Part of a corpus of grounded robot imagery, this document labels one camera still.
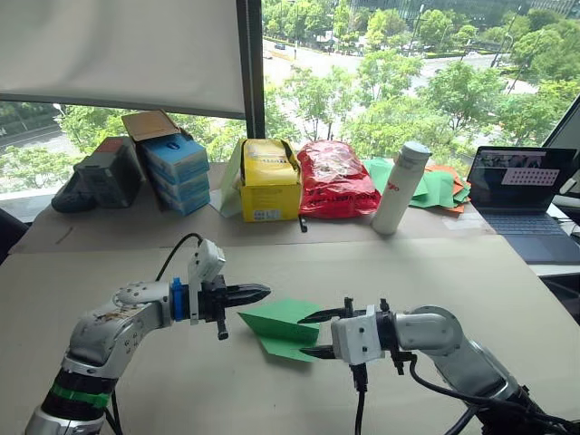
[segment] laptop screen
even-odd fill
[[[545,211],[572,176],[575,150],[479,147],[468,181],[478,208]]]

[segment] white water bottle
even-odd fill
[[[372,218],[371,225],[376,232],[389,235],[397,230],[430,155],[429,148],[418,142],[405,142],[402,146],[384,187],[381,204]]]

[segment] cardboard box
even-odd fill
[[[209,191],[205,191],[186,201],[177,201],[163,190],[158,191],[159,197],[167,204],[169,208],[177,210],[181,215],[186,216],[202,208],[209,202]]]
[[[148,163],[171,184],[180,184],[209,171],[206,149],[181,133],[143,140]]]
[[[241,143],[242,215],[246,222],[298,218],[302,183],[292,147],[282,140]]]
[[[154,167],[149,166],[153,183],[163,191],[170,194],[177,201],[187,201],[196,195],[209,191],[209,178],[204,172],[193,179],[181,184],[171,184],[164,179]]]
[[[191,136],[180,129],[164,111],[142,111],[121,117],[125,129],[129,133],[135,146],[135,153],[147,182],[153,187],[151,171],[147,166],[143,143],[145,140],[181,133],[186,137]],[[167,201],[164,201],[159,192],[154,188],[155,200],[159,209],[168,209]]]

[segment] stacked blue boxes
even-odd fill
[[[143,141],[155,189],[170,208],[188,215],[209,202],[206,149],[179,133]]]

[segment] gray box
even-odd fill
[[[127,136],[105,139],[74,169],[104,208],[129,207],[139,191],[141,174]]]

